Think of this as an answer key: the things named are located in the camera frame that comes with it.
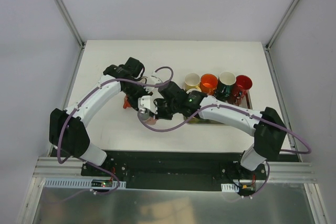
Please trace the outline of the aluminium frame post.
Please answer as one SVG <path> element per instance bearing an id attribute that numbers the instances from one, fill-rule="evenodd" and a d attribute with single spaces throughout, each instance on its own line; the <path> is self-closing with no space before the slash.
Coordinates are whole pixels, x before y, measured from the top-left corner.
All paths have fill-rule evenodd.
<path id="1" fill-rule="evenodd" d="M 299 5 L 300 1 L 301 0 L 292 0 L 290 2 L 288 8 L 286 9 L 285 13 L 283 14 L 283 16 L 281 18 L 279 24 L 277 25 L 276 29 L 272 33 L 272 35 L 269 38 L 268 42 L 265 44 L 266 50 L 269 50 L 273 46 L 273 44 L 275 43 L 275 41 L 277 40 L 277 38 L 280 36 L 281 32 L 285 28 L 287 22 L 289 21 L 290 17 L 292 16 L 292 14 L 294 13 L 294 11 L 296 10 L 296 8 Z"/>
<path id="2" fill-rule="evenodd" d="M 72 33 L 73 37 L 75 38 L 77 44 L 79 47 L 82 49 L 85 46 L 85 42 L 81 35 L 79 34 L 79 31 L 68 11 L 68 8 L 66 7 L 65 3 L 63 0 L 54 0 L 61 16 L 63 17 L 66 25 L 68 26 L 70 32 Z"/>

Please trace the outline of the steel baking tray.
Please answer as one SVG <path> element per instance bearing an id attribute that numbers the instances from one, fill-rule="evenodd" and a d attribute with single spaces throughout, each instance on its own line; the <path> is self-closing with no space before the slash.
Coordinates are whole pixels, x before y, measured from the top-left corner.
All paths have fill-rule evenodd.
<path id="1" fill-rule="evenodd" d="M 253 109 L 251 101 L 250 101 L 250 94 L 247 92 L 245 96 L 242 98 L 229 98 L 226 103 L 231 105 L 235 105 L 240 108 L 240 110 L 244 110 L 245 112 L 249 112 Z M 193 117 L 188 121 L 188 124 L 195 124 L 195 125 L 225 125 L 228 122 L 228 119 L 220 118 L 219 116 L 211 116 L 209 119 L 204 118 L 197 118 Z"/>

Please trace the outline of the right aluminium frame post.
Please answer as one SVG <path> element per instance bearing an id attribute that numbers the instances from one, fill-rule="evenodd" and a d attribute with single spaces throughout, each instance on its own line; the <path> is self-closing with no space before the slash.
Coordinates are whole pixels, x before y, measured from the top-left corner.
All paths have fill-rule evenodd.
<path id="1" fill-rule="evenodd" d="M 285 13 L 283 14 L 283 16 L 281 18 L 279 24 L 277 25 L 276 29 L 272 33 L 272 35 L 269 38 L 268 42 L 265 44 L 266 50 L 269 50 L 273 46 L 273 44 L 275 43 L 275 41 L 277 40 L 277 38 L 280 36 L 281 32 L 285 28 L 287 22 L 289 21 L 290 17 L 292 16 L 292 14 L 294 13 L 294 11 L 296 10 L 296 8 L 299 5 L 300 1 L 301 0 L 292 0 L 290 2 L 288 8 L 286 9 Z"/>

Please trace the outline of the dark green mug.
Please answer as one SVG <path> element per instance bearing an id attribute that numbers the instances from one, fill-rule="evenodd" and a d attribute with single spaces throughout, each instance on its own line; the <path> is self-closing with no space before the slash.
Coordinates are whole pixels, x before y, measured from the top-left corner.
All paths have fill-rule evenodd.
<path id="1" fill-rule="evenodd" d="M 217 95 L 220 98 L 228 98 L 235 83 L 236 76 L 233 73 L 228 71 L 222 72 L 218 76 Z"/>

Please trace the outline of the pink mug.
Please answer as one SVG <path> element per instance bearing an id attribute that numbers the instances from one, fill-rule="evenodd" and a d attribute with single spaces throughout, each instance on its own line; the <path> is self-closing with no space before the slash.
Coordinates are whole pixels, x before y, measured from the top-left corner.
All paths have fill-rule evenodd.
<path id="1" fill-rule="evenodd" d="M 149 112 L 138 112 L 138 119 L 141 123 L 147 124 L 147 125 L 155 125 L 157 122 L 157 119 L 155 119 L 153 116 L 150 115 Z"/>

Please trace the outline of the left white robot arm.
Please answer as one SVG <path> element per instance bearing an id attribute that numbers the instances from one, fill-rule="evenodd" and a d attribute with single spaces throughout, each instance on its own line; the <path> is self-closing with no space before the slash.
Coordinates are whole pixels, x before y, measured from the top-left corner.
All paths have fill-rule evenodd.
<path id="1" fill-rule="evenodd" d="M 138 99 L 149 95 L 145 87 L 135 84 L 144 73 L 144 65 L 130 57 L 123 65 L 107 67 L 96 86 L 81 101 L 65 110 L 50 114 L 49 142 L 68 155 L 93 163 L 99 176 L 110 173 L 107 154 L 91 143 L 86 127 L 94 115 L 115 95 L 123 92 L 131 108 L 138 110 Z"/>

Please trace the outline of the yellow mug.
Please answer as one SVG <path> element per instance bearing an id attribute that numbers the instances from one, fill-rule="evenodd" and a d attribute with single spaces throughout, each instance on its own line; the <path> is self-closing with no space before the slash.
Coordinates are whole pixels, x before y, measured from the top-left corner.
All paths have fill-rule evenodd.
<path id="1" fill-rule="evenodd" d="M 200 89 L 200 81 L 201 78 L 196 73 L 189 73 L 184 78 L 184 90 L 188 91 L 191 89 L 196 89 L 198 91 L 201 91 Z"/>

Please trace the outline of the red mug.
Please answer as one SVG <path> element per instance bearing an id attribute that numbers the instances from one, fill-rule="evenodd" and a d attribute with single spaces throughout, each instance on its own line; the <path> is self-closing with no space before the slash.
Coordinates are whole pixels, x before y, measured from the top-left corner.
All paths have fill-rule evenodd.
<path id="1" fill-rule="evenodd" d="M 238 103 L 242 98 L 245 97 L 252 86 L 253 82 L 250 77 L 246 75 L 238 75 L 230 93 L 229 102 L 232 104 Z"/>

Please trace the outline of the bright orange mug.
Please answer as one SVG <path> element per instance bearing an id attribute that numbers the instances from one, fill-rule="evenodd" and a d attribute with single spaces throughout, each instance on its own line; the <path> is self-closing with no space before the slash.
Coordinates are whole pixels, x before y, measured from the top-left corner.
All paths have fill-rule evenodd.
<path id="1" fill-rule="evenodd" d="M 214 95 L 218 85 L 218 79 L 215 75 L 206 73 L 201 76 L 200 89 L 208 95 Z"/>

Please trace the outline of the left aluminium frame post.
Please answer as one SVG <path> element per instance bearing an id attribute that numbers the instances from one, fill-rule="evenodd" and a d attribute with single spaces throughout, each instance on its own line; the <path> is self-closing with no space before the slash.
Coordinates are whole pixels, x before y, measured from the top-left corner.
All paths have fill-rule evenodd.
<path id="1" fill-rule="evenodd" d="M 61 16 L 63 17 L 66 25 L 68 26 L 70 32 L 72 33 L 73 37 L 75 38 L 77 44 L 79 47 L 82 49 L 85 46 L 85 42 L 81 35 L 79 34 L 79 31 L 68 11 L 68 8 L 66 7 L 65 3 L 63 0 L 54 0 Z"/>

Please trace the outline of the small orange cup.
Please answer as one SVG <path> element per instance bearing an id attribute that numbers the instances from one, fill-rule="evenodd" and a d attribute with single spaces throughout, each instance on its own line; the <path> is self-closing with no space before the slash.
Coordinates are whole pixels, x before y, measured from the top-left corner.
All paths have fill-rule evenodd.
<path id="1" fill-rule="evenodd" d="M 124 100 L 123 100 L 123 108 L 124 109 L 127 109 L 127 108 L 131 108 L 132 106 L 131 106 L 131 104 L 129 103 L 129 101 L 128 101 L 128 96 L 125 96 L 124 97 Z"/>

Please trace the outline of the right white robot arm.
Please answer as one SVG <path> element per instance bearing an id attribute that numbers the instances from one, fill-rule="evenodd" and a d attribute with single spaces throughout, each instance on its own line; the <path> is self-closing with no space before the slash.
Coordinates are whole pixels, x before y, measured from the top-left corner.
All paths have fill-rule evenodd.
<path id="1" fill-rule="evenodd" d="M 285 125 L 275 109 L 244 109 L 200 91 L 187 93 L 173 81 L 159 87 L 158 92 L 162 97 L 154 101 L 157 119 L 170 120 L 179 113 L 187 118 L 196 117 L 229 125 L 254 138 L 253 145 L 243 152 L 236 166 L 240 178 L 250 178 L 259 164 L 278 158 L 286 132 L 282 130 Z"/>

